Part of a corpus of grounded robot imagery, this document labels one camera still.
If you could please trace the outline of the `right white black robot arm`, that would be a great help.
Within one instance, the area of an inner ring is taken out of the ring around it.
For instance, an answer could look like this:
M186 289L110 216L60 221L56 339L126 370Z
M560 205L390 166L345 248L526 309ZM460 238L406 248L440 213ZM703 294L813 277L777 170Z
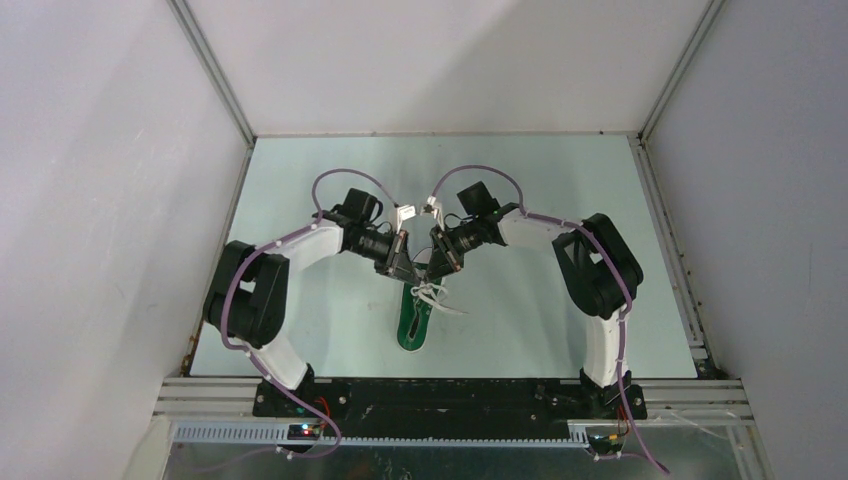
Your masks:
M588 318L579 376L583 408L596 418L613 413L632 420L627 328L644 273L612 220L597 213L574 223L529 212L520 203L500 204L482 182L458 198L467 218L454 227L440 223L431 229L424 283L459 272L465 255L485 244L553 254L571 301Z

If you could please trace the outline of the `green canvas sneaker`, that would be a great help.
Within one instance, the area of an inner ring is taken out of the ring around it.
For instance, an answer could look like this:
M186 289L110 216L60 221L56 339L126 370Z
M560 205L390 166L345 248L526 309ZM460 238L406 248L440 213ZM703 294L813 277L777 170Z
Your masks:
M414 295L411 285L403 285L396 328L396 341L403 350L415 352L423 347L432 312L433 306Z

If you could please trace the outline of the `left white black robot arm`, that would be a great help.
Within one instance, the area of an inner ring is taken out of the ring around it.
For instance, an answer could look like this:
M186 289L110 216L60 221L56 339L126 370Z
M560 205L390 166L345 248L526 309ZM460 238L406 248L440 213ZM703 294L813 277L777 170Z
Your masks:
M415 217L415 206L395 207L387 231L373 218L381 210L374 196L351 189L343 203L317 211L294 232L260 246L232 241L222 251L204 302L204 319L219 331L226 348L244 352L260 375L280 388L277 402L292 416L312 411L316 390L303 381L309 366L282 332L291 276L351 252L373 261L379 275L411 286L423 281L402 227Z

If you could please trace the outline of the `white shoelace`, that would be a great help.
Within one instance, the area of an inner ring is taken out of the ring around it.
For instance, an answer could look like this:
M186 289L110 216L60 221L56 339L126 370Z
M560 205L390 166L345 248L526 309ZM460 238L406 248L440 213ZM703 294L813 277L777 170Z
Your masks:
M429 305L432 309L437 311L450 315L467 315L467 312L450 307L443 303L443 299L448 297L448 289L444 285L421 283L418 286L413 286L410 289L410 293L414 298Z

